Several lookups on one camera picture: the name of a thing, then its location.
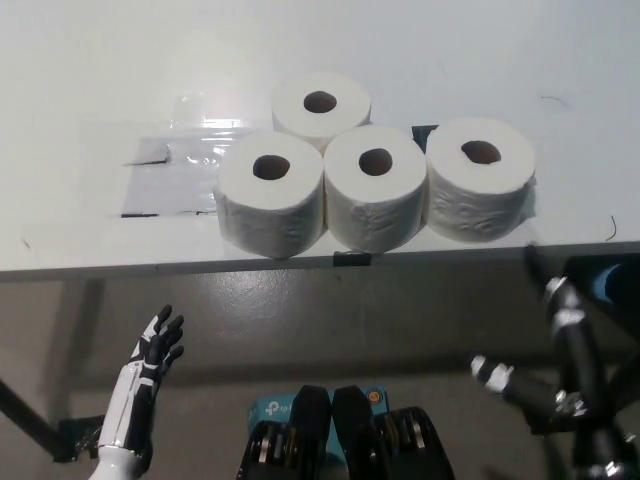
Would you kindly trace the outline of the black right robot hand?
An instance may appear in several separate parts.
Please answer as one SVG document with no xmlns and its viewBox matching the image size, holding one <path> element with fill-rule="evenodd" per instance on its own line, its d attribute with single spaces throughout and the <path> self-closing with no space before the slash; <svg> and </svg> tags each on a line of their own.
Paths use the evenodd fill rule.
<svg viewBox="0 0 640 480">
<path fill-rule="evenodd" d="M 584 302 L 569 277 L 554 268 L 534 243 L 524 263 L 544 307 L 559 383 L 549 384 L 512 365 L 476 355 L 473 378 L 520 410 L 535 436 L 571 433 L 577 479 L 637 479 L 639 451 L 617 422 L 623 409 L 622 374 L 606 377 Z"/>
</svg>

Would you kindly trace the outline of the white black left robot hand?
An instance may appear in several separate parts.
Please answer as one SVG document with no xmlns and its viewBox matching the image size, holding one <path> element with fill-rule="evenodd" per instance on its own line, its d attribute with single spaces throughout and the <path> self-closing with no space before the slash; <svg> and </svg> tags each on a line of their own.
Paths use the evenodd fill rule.
<svg viewBox="0 0 640 480">
<path fill-rule="evenodd" d="M 179 344 L 184 317 L 164 306 L 144 329 L 120 370 L 98 445 L 141 454 L 150 442 L 155 404 L 171 365 L 184 352 Z"/>
</svg>

